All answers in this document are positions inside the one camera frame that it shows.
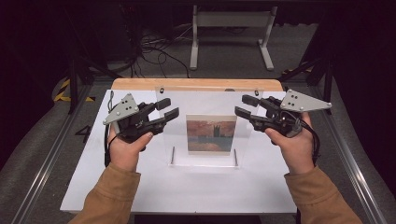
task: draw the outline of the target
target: metal stand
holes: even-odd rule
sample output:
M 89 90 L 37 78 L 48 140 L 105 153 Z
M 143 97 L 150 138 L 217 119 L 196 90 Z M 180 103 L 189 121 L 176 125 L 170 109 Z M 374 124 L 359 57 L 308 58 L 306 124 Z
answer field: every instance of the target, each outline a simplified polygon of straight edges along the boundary
M 264 12 L 207 12 L 198 11 L 194 6 L 192 12 L 192 48 L 190 69 L 198 67 L 198 26 L 201 27 L 262 27 L 265 29 L 265 37 L 259 39 L 259 47 L 262 52 L 265 65 L 269 71 L 274 70 L 270 54 L 267 49 L 268 39 L 274 24 L 277 7 Z
M 172 157 L 171 157 L 171 165 L 174 163 L 174 157 L 175 157 L 175 147 L 172 148 Z
M 236 158 L 236 149 L 233 149 L 233 157 L 235 158 L 235 167 L 238 167 L 238 158 Z

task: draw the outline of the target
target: person's left hand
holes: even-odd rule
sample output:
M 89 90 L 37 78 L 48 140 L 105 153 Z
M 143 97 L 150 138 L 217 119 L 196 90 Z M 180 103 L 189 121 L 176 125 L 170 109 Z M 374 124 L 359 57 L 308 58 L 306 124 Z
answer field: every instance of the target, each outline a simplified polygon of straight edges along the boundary
M 114 131 L 114 128 L 110 127 L 107 142 L 110 142 L 115 136 L 116 132 Z M 152 133 L 145 133 L 131 144 L 116 137 L 109 148 L 111 163 L 123 170 L 136 172 L 137 162 L 139 161 L 139 152 L 149 143 L 152 136 Z

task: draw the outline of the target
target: picture stand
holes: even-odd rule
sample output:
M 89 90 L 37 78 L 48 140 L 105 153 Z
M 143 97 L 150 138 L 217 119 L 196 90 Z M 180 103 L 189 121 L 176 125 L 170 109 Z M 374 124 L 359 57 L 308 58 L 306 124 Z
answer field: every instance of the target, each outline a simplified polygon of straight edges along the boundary
M 179 116 L 163 129 L 164 149 L 171 166 L 240 167 L 248 149 L 252 126 L 234 109 L 248 94 L 262 97 L 259 89 L 157 87 L 157 100 L 171 100 Z M 166 111 L 160 111 L 160 117 Z

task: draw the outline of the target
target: white table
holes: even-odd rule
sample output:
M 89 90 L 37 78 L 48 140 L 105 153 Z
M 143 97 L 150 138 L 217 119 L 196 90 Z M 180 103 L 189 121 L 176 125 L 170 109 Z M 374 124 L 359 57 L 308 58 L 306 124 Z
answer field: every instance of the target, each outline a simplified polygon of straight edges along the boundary
M 113 102 L 131 92 L 137 102 L 156 102 L 155 91 L 115 91 Z M 283 91 L 265 91 L 282 99 Z M 104 166 L 104 131 L 109 91 L 99 109 L 90 138 L 64 196 L 61 210 L 81 211 L 88 192 Z M 156 119 L 154 111 L 150 119 Z M 154 136 L 140 154 L 137 171 L 142 174 L 132 212 L 137 214 L 273 214 L 295 213 L 283 174 L 288 172 L 280 150 L 265 133 L 253 132 L 240 168 L 169 166 L 163 134 Z

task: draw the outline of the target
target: painting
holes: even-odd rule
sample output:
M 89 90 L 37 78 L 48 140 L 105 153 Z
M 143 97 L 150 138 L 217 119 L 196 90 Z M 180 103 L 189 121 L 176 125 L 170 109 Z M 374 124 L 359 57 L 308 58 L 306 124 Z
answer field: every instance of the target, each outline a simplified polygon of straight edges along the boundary
M 230 155 L 236 116 L 186 115 L 186 121 L 190 155 Z

